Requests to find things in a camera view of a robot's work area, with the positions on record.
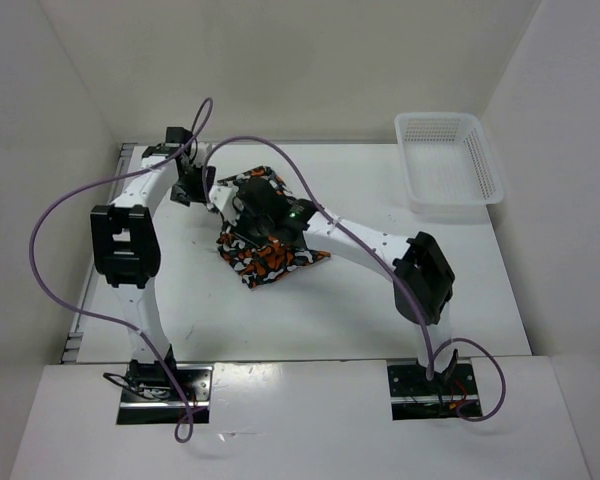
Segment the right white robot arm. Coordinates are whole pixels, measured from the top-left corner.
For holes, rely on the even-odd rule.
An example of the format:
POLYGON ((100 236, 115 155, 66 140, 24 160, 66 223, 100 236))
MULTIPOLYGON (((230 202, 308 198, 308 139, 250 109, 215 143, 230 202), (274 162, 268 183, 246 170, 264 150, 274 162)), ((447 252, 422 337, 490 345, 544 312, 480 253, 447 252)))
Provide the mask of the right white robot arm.
POLYGON ((454 354, 442 344, 452 336, 449 320, 455 274, 435 238, 419 232, 392 235, 319 209, 307 199, 277 193, 270 181, 253 178, 237 188, 231 206, 237 226, 249 238, 270 246, 326 251, 365 267, 393 286, 395 308, 421 334, 420 385, 440 393, 454 379, 454 354))

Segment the orange camouflage shorts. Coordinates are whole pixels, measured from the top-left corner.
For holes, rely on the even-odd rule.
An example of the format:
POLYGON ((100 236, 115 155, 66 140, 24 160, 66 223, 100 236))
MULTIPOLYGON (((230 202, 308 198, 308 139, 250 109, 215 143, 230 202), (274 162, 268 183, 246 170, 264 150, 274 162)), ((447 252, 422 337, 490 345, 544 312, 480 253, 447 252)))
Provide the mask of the orange camouflage shorts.
MULTIPOLYGON (((294 196, 282 178, 269 166, 255 167, 221 179, 216 184, 233 187, 238 192, 238 188, 253 177, 265 178, 277 190, 294 196)), ((237 223, 231 225, 222 219, 221 230, 216 240, 218 252, 248 288, 253 289, 274 283, 300 268, 314 265, 331 257, 327 251, 315 250, 307 246, 303 233, 308 227, 309 219, 318 210, 312 201, 296 198, 297 200, 284 219, 283 226, 287 230, 298 233, 299 245, 281 243, 272 237, 266 245, 252 245, 232 231, 237 223)), ((235 199, 233 205, 240 214, 243 209, 240 201, 235 199)))

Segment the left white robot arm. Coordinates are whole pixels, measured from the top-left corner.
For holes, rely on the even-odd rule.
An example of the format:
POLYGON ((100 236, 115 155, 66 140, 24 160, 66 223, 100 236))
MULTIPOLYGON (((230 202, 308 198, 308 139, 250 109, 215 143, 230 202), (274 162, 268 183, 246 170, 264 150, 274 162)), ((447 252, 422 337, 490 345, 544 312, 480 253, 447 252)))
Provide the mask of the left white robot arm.
POLYGON ((165 140, 143 152, 142 172, 112 202, 90 213, 96 270, 121 305, 129 324, 131 360, 142 368, 173 363, 155 293, 162 255, 153 215, 166 195, 184 206, 205 202, 215 177, 214 168, 202 168, 209 151, 191 131, 167 128, 165 140))

